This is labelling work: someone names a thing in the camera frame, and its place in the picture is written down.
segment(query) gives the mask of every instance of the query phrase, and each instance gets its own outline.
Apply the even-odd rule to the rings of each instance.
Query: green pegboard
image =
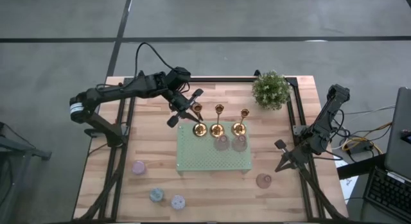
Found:
[[[231,133],[234,122],[220,122],[224,126],[224,134],[230,140],[227,150],[219,151],[214,147],[215,138],[210,135],[209,129],[212,122],[205,122],[208,132],[203,137],[193,134],[194,123],[181,123],[177,132],[177,171],[214,171],[214,170],[242,170],[252,168],[251,145],[249,130],[247,130],[247,149],[237,152],[231,147],[235,135]]]

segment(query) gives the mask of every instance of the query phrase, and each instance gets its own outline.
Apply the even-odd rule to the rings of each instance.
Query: wooden tabletop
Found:
[[[108,84],[123,82],[124,77],[109,77]],[[306,121],[311,124],[321,106],[314,78],[297,76]],[[202,116],[206,121],[215,121],[215,105],[221,103],[224,121],[239,121],[240,110],[247,108],[246,118],[252,152],[252,170],[185,172],[181,177],[176,172],[177,128],[166,124],[171,116],[168,102],[162,97],[136,99],[126,167],[121,189],[117,221],[305,221],[301,183],[296,170],[274,173],[282,152],[274,142],[282,139],[293,148],[292,133],[286,105],[281,110],[261,110],[251,94],[251,83],[190,83],[191,90],[204,90],[197,99],[203,105]],[[299,125],[299,116],[292,97],[294,114]],[[118,101],[101,105],[99,114],[113,123],[117,116]],[[106,142],[105,138],[94,139],[90,151]],[[80,217],[92,205],[101,192],[109,158],[109,148],[94,152],[87,160],[74,217]],[[137,176],[131,167],[135,160],[146,164],[145,175]],[[344,197],[335,163],[330,160],[315,160],[319,183],[331,203],[347,216]],[[260,189],[255,179],[258,174],[272,176],[268,189]],[[165,199],[153,203],[150,190],[159,187]],[[176,195],[186,199],[181,211],[171,208],[170,200]],[[311,191],[311,204],[315,202]]]

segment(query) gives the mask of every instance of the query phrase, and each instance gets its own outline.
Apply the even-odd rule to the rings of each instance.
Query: brass candlestick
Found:
[[[196,114],[197,117],[200,117],[200,112],[202,110],[203,106],[199,103],[194,103],[191,106],[192,111]],[[197,137],[202,137],[207,133],[207,126],[203,123],[197,123],[193,127],[193,133]]]
[[[241,111],[241,121],[239,123],[233,124],[231,127],[232,134],[234,135],[244,135],[247,129],[245,128],[245,125],[243,124],[244,118],[246,118],[250,114],[250,111],[248,109],[243,109]]]
[[[217,123],[211,125],[210,133],[213,137],[219,137],[224,134],[224,127],[220,125],[220,114],[223,112],[224,106],[217,105],[216,106],[216,113],[217,113]]]

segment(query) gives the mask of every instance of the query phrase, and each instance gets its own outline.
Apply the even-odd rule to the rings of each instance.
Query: gray floor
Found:
[[[115,37],[124,3],[0,0],[0,38]],[[405,0],[133,0],[125,30],[125,37],[373,35],[411,35]],[[85,126],[70,121],[68,101],[104,81],[113,45],[0,44],[0,120],[53,152],[49,162],[33,161],[13,223],[70,219],[90,140]],[[121,45],[115,76],[133,73],[136,46]],[[194,75],[312,74],[323,104],[328,87],[339,83],[351,89],[345,112],[392,105],[398,87],[411,86],[411,41],[154,46]],[[146,73],[166,71],[148,49],[140,57]],[[354,117],[346,128],[370,129],[390,121],[392,110],[349,121]],[[376,143],[385,150],[387,137]],[[360,205],[350,202],[350,214]]]

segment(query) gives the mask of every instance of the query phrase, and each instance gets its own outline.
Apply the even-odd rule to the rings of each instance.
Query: potted plant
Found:
[[[264,109],[279,110],[290,98],[290,88],[284,76],[275,70],[263,73],[252,85],[252,94]]]

